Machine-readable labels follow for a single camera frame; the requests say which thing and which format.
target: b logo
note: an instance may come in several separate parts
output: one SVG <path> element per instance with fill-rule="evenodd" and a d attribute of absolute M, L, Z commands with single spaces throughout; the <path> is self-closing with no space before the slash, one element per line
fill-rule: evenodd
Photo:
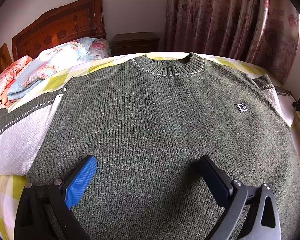
<path fill-rule="evenodd" d="M 248 112 L 249 109 L 244 103 L 236 104 L 241 113 Z"/>

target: sweater collar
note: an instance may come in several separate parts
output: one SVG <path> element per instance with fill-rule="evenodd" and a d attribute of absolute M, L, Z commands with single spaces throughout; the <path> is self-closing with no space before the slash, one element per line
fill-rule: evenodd
<path fill-rule="evenodd" d="M 183 59 L 157 60 L 142 55 L 130 60 L 131 64 L 140 70 L 159 77 L 196 76 L 202 74 L 205 60 L 191 52 Z"/>

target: blue textured pad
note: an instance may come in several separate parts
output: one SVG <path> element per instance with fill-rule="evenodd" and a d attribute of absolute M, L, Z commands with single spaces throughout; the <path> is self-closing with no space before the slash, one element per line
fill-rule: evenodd
<path fill-rule="evenodd" d="M 91 156 L 73 179 L 69 187 L 66 188 L 65 202 L 68 209 L 79 203 L 84 191 L 97 171 L 97 166 L 97 159 L 94 156 Z"/>

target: pink curtain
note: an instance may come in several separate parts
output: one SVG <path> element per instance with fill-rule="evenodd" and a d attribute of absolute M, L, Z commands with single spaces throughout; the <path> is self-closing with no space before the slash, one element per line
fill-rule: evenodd
<path fill-rule="evenodd" d="M 167 51 L 246 61 L 284 83 L 298 38 L 299 17 L 289 0 L 167 1 Z"/>

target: metal screw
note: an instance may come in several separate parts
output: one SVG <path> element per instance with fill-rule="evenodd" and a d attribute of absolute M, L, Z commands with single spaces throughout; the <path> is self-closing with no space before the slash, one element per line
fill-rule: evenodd
<path fill-rule="evenodd" d="M 265 186 L 267 189 L 270 189 L 270 186 L 266 183 L 264 183 L 263 186 Z"/>
<path fill-rule="evenodd" d="M 28 182 L 27 184 L 25 184 L 25 188 L 31 188 L 32 187 L 32 183 Z"/>
<path fill-rule="evenodd" d="M 234 183 L 236 186 L 241 186 L 241 185 L 242 185 L 242 182 L 241 182 L 240 180 L 238 180 L 238 179 L 235 179 L 235 180 L 233 181 L 233 183 Z"/>
<path fill-rule="evenodd" d="M 62 179 L 56 179 L 53 183 L 54 185 L 60 185 L 62 183 Z"/>

